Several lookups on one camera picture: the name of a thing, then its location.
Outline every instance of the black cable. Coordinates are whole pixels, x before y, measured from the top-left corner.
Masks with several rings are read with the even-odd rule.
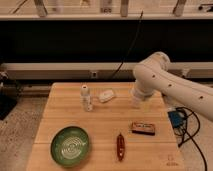
[[[189,118],[189,116],[193,115],[193,116],[196,118],[196,120],[197,120],[198,127],[197,127],[196,131],[191,135],[192,137],[194,137],[194,136],[200,131],[200,120],[199,120],[198,116],[195,114],[195,112],[192,111],[191,109],[186,108],[186,107],[177,107],[177,108],[176,108],[176,110],[177,110],[178,112],[181,112],[181,109],[186,109],[186,110],[188,110],[188,111],[191,112],[191,114],[190,114],[190,115],[187,115],[187,118],[185,119],[185,120],[186,120],[186,125],[185,125],[185,128],[184,128],[184,129],[187,130],[187,125],[188,125],[188,118]],[[187,141],[190,140],[190,138],[185,139],[185,138],[184,138],[184,137],[185,137],[184,134],[185,134],[185,133],[183,133],[183,135],[182,135],[182,141],[181,141],[181,143],[178,144],[179,147],[181,147],[184,143],[186,143]]]
[[[120,71],[121,67],[122,67],[123,64],[124,64],[125,59],[130,55],[132,49],[134,48],[135,43],[136,43],[136,41],[137,41],[137,39],[138,39],[138,35],[139,35],[139,33],[140,33],[142,17],[143,17],[143,11],[141,11],[141,15],[140,15],[140,18],[139,18],[137,31],[136,31],[136,33],[135,33],[135,37],[134,37],[134,39],[133,39],[133,41],[132,41],[132,43],[131,43],[131,45],[130,45],[130,47],[129,47],[127,53],[126,53],[126,55],[123,57],[123,59],[122,59],[122,61],[121,61],[121,64],[119,65],[119,67],[115,70],[115,72],[113,72],[113,73],[109,76],[108,79],[113,79],[114,76]]]
[[[192,140],[192,142],[194,143],[194,145],[196,146],[196,148],[200,152],[200,155],[201,155],[201,157],[203,159],[203,163],[204,163],[204,169],[205,169],[205,171],[207,171],[208,170],[207,161],[206,161],[206,158],[205,158],[203,152],[201,151],[199,145],[196,143],[194,138],[189,134],[189,132],[187,130],[183,129],[182,131],[184,131],[189,136],[189,139]]]
[[[16,14],[18,12],[18,10],[21,9],[21,7],[27,2],[28,0],[24,0],[23,2],[21,2],[18,7],[12,12],[12,14]]]
[[[195,114],[194,111],[192,111],[191,109],[189,108],[186,108],[186,107],[177,107],[176,108],[176,111],[180,112],[181,114],[183,114],[183,120],[184,120],[184,124],[182,125],[182,127],[180,126],[177,130],[179,131],[179,134],[175,133],[175,135],[177,135],[178,137],[181,138],[181,143],[178,144],[178,147],[181,147],[184,143],[186,143],[187,141],[189,140],[192,140],[192,142],[194,143],[194,145],[196,146],[196,148],[198,149],[202,159],[203,159],[203,163],[204,163],[204,168],[205,168],[205,171],[208,170],[208,167],[207,167],[207,162],[206,162],[206,159],[205,159],[205,156],[203,154],[203,152],[201,151],[199,145],[196,143],[196,141],[194,140],[194,136],[199,132],[200,130],[200,120],[198,118],[198,116]],[[197,123],[198,123],[198,127],[196,129],[196,131],[191,135],[189,132],[188,132],[188,119],[190,116],[194,116],[197,120]]]

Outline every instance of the green bowl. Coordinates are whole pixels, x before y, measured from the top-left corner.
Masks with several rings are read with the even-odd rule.
[[[89,136],[80,127],[70,126],[59,131],[51,143],[51,156],[61,166],[73,167],[89,151]]]

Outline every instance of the wooden table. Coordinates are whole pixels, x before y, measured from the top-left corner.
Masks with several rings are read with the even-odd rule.
[[[85,112],[80,99],[83,83],[55,83],[52,86],[43,118],[29,158],[28,171],[183,171],[182,156],[161,94],[132,108],[130,90],[133,83],[87,83],[93,97],[93,111]],[[113,88],[117,97],[100,103],[101,91]],[[138,135],[130,131],[133,121],[153,123],[156,135]],[[91,151],[80,165],[66,169],[50,155],[55,134],[64,127],[76,125],[87,131]],[[118,161],[116,137],[122,133],[126,143],[125,158]]]

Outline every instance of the clear bottle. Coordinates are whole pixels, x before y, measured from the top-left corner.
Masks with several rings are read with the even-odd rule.
[[[87,85],[82,85],[81,87],[81,99],[82,105],[85,111],[91,111],[93,109],[90,89]]]

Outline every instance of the small orange object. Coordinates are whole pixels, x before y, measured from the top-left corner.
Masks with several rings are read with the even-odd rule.
[[[125,142],[123,135],[120,133],[117,137],[117,156],[119,161],[123,160],[124,153],[125,153]]]

